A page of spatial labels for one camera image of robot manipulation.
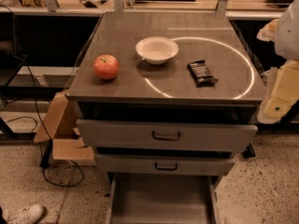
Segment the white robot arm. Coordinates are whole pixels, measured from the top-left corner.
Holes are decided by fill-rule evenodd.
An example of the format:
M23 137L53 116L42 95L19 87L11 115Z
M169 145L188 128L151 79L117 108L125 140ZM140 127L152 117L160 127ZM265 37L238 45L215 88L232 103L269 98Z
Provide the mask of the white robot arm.
M270 119L281 119L299 100L299 0L294 0L278 21L275 52L286 59L263 112Z

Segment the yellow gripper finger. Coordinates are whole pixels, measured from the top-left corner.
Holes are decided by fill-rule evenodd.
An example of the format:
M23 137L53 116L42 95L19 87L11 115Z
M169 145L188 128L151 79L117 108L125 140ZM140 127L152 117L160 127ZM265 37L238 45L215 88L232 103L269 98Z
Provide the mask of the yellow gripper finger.
M277 78L263 109L270 119L281 119L299 100L299 62L287 61L278 69Z

